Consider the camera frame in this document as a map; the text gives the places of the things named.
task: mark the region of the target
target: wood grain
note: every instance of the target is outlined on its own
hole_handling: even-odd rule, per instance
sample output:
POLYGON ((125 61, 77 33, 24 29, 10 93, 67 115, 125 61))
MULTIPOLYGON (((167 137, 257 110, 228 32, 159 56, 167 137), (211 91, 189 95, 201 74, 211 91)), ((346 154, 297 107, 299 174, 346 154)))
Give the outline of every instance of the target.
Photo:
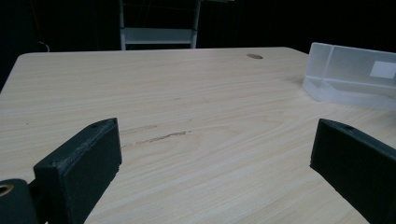
POLYGON ((319 118, 396 147, 387 110, 316 102, 293 49, 21 56, 0 95, 0 176, 118 118, 123 164, 86 223, 364 223, 309 168, 319 118), (248 57, 262 56, 262 59, 248 57))

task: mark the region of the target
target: dark scratch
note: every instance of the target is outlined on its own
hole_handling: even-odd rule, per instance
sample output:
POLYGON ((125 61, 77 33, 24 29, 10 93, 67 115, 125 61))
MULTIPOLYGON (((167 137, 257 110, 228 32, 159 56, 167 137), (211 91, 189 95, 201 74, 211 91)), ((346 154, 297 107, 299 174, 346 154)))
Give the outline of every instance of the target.
POLYGON ((163 139, 168 138, 168 137, 171 137, 171 136, 184 135, 184 134, 186 134, 186 132, 169 133, 168 135, 165 135, 165 136, 155 137, 155 138, 151 138, 151 139, 146 140, 146 141, 137 142, 137 144, 152 143, 152 142, 156 142, 156 141, 163 140, 163 139))
POLYGON ((139 133, 139 132, 143 132, 143 131, 145 131, 145 130, 149 130, 149 129, 153 129, 153 128, 157 128, 157 125, 148 125, 148 126, 133 128, 133 129, 121 131, 120 133, 122 133, 122 134, 127 134, 127 133, 139 133))
POLYGON ((123 145, 121 145, 121 148, 125 148, 125 147, 132 147, 134 144, 133 143, 125 143, 123 145))

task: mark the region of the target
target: white label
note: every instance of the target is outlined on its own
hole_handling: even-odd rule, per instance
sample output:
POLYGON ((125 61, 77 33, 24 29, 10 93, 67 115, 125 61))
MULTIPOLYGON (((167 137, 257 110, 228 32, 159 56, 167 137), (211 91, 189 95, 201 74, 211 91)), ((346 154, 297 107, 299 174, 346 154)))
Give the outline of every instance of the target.
POLYGON ((375 62, 370 77, 383 77, 394 79, 396 76, 396 63, 375 62))

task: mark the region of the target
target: dark background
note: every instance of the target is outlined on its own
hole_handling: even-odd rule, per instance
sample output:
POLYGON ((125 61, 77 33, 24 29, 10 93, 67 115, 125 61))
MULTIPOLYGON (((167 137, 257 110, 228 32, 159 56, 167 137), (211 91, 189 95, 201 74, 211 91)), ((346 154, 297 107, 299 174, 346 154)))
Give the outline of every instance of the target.
MULTIPOLYGON (((38 41, 50 51, 119 50, 119 7, 119 0, 0 0, 0 90, 19 55, 47 51, 38 41)), ((190 29, 195 0, 124 0, 123 7, 125 26, 190 29)), ((394 0, 205 1, 197 48, 308 53, 321 42, 396 52, 395 10, 394 0)))

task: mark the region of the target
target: black clamp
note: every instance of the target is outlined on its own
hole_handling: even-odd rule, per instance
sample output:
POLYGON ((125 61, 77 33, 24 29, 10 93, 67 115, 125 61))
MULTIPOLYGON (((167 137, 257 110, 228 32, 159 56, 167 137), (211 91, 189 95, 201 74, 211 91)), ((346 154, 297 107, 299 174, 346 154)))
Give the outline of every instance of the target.
POLYGON ((396 223, 396 150, 346 124, 320 119, 311 168, 370 223, 396 223))
POLYGON ((91 124, 36 164, 29 185, 0 182, 0 223, 84 223, 120 164, 117 119, 91 124))

